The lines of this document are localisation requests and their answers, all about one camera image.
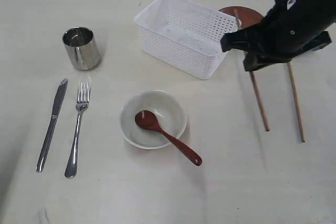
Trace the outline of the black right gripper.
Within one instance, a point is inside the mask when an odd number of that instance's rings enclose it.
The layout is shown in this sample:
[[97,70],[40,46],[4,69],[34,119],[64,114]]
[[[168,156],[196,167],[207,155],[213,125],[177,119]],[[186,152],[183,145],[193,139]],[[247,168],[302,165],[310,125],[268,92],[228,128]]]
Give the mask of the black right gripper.
[[322,16],[326,20],[313,22],[317,12],[306,14],[299,10],[300,6],[296,3],[288,9],[275,5],[260,23],[224,34],[220,39],[222,52],[243,51],[244,69],[251,72],[330,44],[326,27],[331,24],[331,14],[324,10]]

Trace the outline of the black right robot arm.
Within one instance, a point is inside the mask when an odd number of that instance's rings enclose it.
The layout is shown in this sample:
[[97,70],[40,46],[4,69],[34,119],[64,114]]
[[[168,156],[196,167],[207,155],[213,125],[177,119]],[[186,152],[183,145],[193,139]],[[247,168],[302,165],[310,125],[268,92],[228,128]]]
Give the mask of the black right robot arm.
[[307,51],[331,43],[326,31],[335,23],[332,0],[275,0],[275,5],[259,22],[220,40],[223,52],[246,52],[246,71],[256,71],[277,63],[290,62]]

